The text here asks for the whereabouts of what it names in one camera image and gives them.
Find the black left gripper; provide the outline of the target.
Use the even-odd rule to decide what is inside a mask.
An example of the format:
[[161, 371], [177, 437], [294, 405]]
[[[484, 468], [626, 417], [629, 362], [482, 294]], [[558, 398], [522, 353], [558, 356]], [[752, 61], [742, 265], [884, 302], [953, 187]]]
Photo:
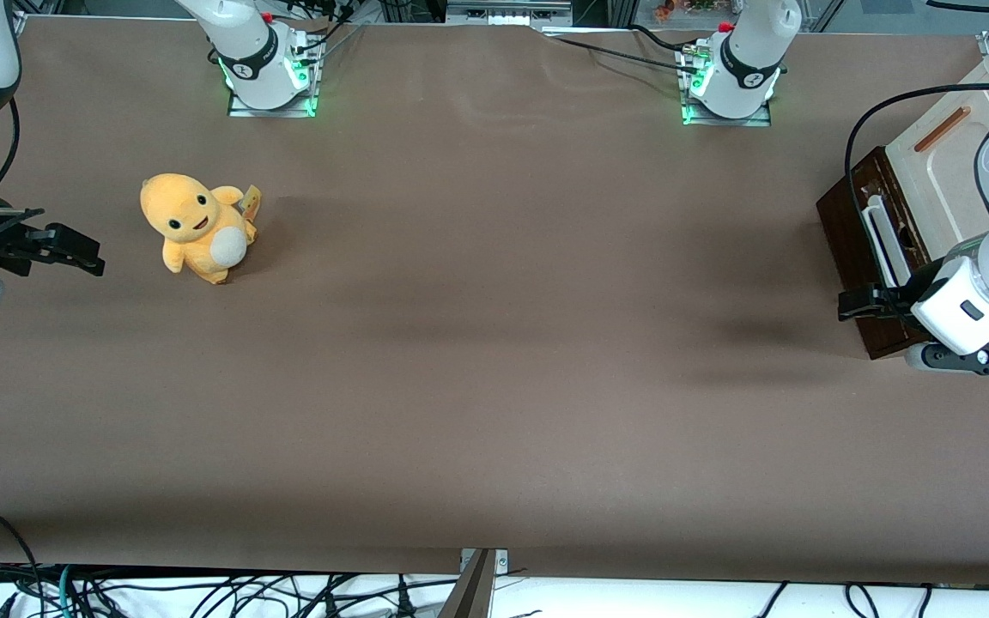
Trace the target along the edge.
[[942, 265], [942, 261], [933, 261], [915, 270], [906, 285], [892, 289], [892, 296], [887, 287], [879, 284], [865, 284], [840, 292], [837, 294], [837, 320], [896, 317], [907, 328], [922, 328], [921, 322], [911, 312], [911, 305], [925, 296]]

